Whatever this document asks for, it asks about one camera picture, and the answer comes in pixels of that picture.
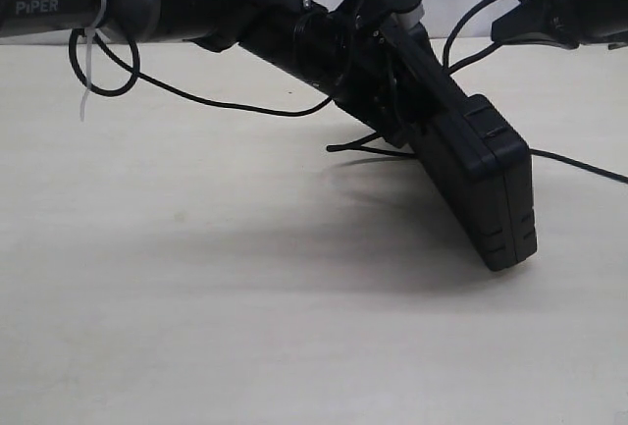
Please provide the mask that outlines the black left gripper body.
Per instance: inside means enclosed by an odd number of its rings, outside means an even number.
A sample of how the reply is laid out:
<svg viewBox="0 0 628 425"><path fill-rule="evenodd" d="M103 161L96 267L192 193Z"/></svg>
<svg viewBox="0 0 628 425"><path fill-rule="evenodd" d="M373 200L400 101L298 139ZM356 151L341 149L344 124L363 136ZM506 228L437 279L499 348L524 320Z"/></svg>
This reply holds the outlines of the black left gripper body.
<svg viewBox="0 0 628 425"><path fill-rule="evenodd" d="M379 31L393 16L386 0L343 0L329 10L301 0L293 26L294 75L332 98L393 146L409 137L393 110L387 46Z"/></svg>

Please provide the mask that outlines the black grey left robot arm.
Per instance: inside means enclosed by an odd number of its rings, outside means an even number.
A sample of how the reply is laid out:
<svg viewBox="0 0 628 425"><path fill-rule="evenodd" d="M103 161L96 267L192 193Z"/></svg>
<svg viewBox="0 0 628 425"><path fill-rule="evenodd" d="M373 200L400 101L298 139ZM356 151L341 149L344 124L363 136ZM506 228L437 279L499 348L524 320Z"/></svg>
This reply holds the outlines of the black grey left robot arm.
<svg viewBox="0 0 628 425"><path fill-rule="evenodd" d="M239 46L321 90L395 146L418 142L434 108L420 71L436 64L422 0L1 0L3 37L66 30L131 51L186 41L220 53Z"/></svg>

